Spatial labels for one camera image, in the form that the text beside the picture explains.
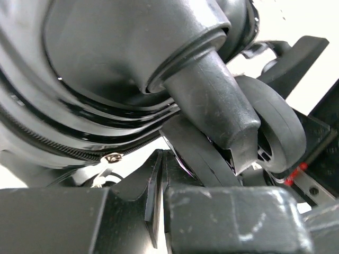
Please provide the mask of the black white space suitcase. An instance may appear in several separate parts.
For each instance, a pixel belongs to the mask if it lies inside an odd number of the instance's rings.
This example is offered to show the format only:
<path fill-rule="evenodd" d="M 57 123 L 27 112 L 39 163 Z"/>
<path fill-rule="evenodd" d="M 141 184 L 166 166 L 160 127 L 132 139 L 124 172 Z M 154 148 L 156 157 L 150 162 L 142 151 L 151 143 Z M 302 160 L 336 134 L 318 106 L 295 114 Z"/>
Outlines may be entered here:
<path fill-rule="evenodd" d="M 258 25 L 253 1 L 1 1 L 1 165 L 74 186 L 163 136 L 209 186 L 284 174 L 306 150 L 296 113 L 227 69 Z"/>

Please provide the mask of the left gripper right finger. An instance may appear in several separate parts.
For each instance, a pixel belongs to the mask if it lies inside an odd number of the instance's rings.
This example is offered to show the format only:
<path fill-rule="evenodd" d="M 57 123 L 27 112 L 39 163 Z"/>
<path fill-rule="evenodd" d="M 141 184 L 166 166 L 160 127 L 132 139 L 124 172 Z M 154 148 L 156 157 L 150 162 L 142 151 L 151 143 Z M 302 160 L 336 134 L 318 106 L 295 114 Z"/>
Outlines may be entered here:
<path fill-rule="evenodd" d="M 296 200 L 279 187 L 204 187 L 163 155 L 169 253 L 313 253 Z"/>

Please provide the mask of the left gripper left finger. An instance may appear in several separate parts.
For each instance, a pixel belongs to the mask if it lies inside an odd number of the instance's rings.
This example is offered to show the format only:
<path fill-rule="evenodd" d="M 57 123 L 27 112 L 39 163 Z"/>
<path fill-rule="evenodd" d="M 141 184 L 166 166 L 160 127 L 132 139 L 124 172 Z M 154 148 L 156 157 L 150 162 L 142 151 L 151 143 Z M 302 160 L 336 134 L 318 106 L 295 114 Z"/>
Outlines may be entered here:
<path fill-rule="evenodd" d="M 162 151 L 107 188 L 1 191 L 1 253 L 149 253 L 158 246 Z"/>

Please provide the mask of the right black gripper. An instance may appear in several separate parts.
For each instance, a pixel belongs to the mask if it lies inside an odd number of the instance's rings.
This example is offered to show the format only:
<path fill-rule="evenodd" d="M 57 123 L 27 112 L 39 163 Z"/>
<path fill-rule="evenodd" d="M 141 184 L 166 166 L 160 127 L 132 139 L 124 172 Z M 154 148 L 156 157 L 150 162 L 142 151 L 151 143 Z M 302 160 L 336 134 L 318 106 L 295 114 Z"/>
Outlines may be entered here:
<path fill-rule="evenodd" d="M 275 54 L 258 79 L 287 98 L 328 45 L 327 39 L 309 35 L 293 46 L 277 40 L 256 42 L 255 56 L 267 49 Z M 254 171 L 254 176 L 267 185 L 287 189 L 298 201 L 310 206 L 333 201 L 338 198 L 338 188 L 334 186 L 338 178 L 338 84 L 309 115 L 297 112 L 297 116 L 306 133 L 306 152 L 284 173 L 273 175 L 260 169 Z"/>

